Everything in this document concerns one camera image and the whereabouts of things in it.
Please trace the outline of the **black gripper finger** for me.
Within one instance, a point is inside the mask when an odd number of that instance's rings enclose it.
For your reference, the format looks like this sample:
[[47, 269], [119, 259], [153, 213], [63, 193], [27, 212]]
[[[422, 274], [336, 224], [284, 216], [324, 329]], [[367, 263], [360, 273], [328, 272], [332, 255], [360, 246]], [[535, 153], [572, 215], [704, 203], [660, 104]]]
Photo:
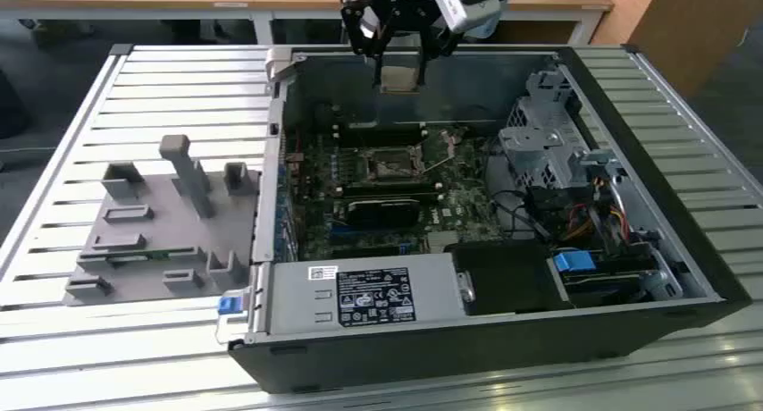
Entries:
[[382, 83], [383, 55], [388, 44], [386, 24], [376, 10], [387, 0], [340, 0], [343, 26], [356, 55], [375, 62], [372, 87]]
[[418, 2], [412, 6], [406, 17], [406, 31], [416, 33], [420, 38], [416, 85], [423, 86], [428, 61], [450, 56], [463, 35], [448, 29], [435, 2]]

